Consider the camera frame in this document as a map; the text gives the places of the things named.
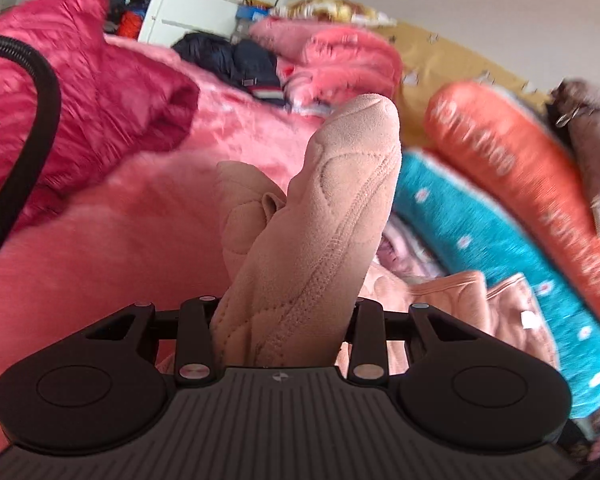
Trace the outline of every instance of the small logo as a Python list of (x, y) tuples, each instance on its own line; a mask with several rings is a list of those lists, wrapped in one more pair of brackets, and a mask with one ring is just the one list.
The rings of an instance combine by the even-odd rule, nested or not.
[(273, 377), (274, 381), (277, 381), (279, 383), (283, 383), (286, 380), (290, 379), (290, 377), (284, 372), (276, 372), (271, 377)]

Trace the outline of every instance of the black cable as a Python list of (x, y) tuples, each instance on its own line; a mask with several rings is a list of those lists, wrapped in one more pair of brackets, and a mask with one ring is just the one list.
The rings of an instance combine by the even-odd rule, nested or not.
[(0, 188), (0, 248), (24, 208), (56, 136), (60, 121), (60, 87), (48, 61), (33, 47), (0, 36), (0, 57), (29, 73), (38, 93), (36, 116), (18, 160)]

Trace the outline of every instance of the round black pad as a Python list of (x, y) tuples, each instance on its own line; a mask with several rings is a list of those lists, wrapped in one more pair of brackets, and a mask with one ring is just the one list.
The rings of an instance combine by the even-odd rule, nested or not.
[(46, 373), (38, 393), (60, 408), (80, 408), (106, 396), (113, 382), (106, 372), (91, 366), (65, 366)]
[(481, 452), (550, 442), (571, 409), (556, 370), (492, 338), (437, 345), (399, 381), (398, 400), (418, 426)]
[(513, 406), (526, 395), (526, 381), (517, 373), (495, 366), (474, 366), (453, 378), (462, 400), (483, 408)]
[(153, 424), (166, 401), (155, 367), (106, 340), (51, 346), (0, 377), (5, 434), (45, 454), (118, 446)]

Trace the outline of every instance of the blue box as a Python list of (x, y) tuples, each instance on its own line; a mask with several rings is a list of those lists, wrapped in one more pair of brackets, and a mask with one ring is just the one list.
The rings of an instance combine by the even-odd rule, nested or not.
[(258, 7), (251, 7), (248, 5), (238, 6), (238, 10), (235, 13), (236, 20), (251, 20), (252, 22), (259, 22), (262, 18), (269, 15), (268, 10), (262, 10)]

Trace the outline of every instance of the coral fleece blanket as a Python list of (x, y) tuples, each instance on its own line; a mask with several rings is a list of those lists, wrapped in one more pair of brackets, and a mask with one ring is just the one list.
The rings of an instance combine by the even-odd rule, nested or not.
[[(135, 301), (170, 309), (223, 294), (229, 280), (216, 164), (254, 164), (286, 189), (318, 126), (223, 85), (171, 50), (109, 41), (195, 81), (200, 97), (190, 136), (177, 152), (128, 158), (104, 183), (72, 197), (63, 215), (8, 240), (0, 252), (0, 373)], [(5, 445), (0, 431), (0, 450)]]

